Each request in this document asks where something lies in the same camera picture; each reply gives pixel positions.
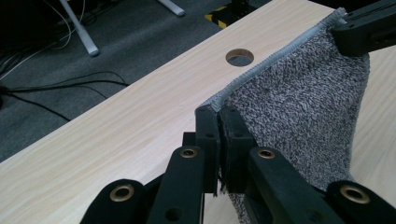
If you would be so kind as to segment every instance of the wooden table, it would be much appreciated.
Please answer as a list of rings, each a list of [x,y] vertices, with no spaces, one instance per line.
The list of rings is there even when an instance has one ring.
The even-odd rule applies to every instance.
[[[0,223],[79,223],[108,183],[148,183],[164,172],[183,132],[194,131],[202,101],[331,11],[274,0],[0,163]],[[232,49],[248,49],[255,60],[231,66],[225,55]],[[396,48],[371,56],[351,172],[395,206]],[[237,223],[227,196],[206,197],[205,221]]]

